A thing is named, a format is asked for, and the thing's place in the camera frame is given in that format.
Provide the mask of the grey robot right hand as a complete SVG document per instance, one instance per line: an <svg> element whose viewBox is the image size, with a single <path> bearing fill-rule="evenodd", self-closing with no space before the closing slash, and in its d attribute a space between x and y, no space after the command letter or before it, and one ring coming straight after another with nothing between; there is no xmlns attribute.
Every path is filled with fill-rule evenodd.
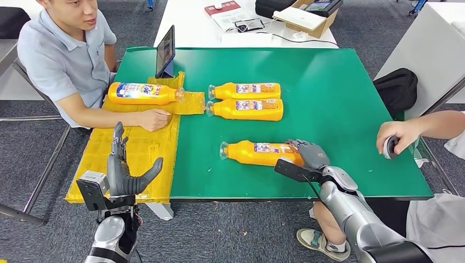
<svg viewBox="0 0 465 263"><path fill-rule="evenodd" d="M301 156L304 166L321 170L330 165L330 160L324 150L313 142L301 139L286 140L286 144L293 146Z"/></svg>

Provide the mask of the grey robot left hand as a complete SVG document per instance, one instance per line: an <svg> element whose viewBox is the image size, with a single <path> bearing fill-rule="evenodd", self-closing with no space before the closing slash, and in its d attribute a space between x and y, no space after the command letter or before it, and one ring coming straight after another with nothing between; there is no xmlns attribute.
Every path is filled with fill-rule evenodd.
<svg viewBox="0 0 465 263"><path fill-rule="evenodd" d="M130 196L142 193L158 176L163 168L163 158L157 158L152 167L141 176L132 176L127 164L126 143L128 137L122 137L122 122L118 122L113 131L111 153L107 158L107 178L110 196Z"/></svg>

